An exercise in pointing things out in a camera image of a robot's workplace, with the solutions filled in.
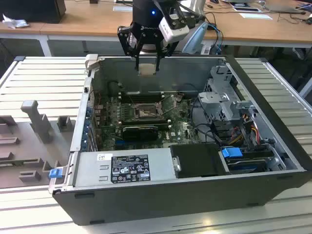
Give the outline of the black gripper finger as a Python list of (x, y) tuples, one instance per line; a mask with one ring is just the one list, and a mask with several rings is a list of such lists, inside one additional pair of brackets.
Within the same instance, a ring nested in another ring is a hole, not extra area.
[[(128, 27), (120, 26), (117, 29), (117, 36), (124, 51), (124, 54), (136, 59), (135, 70), (139, 69), (139, 54), (145, 44), (145, 32), (141, 30), (141, 25), (131, 24)], [(130, 44), (130, 38), (134, 37), (136, 43)]]
[(155, 34), (155, 46), (156, 46), (156, 53), (157, 53), (156, 71), (159, 71), (160, 60), (164, 57), (170, 57), (174, 53), (179, 43), (179, 41), (174, 42), (174, 43), (169, 43), (165, 48), (162, 48), (161, 39), (163, 38), (161, 38), (160, 35)]

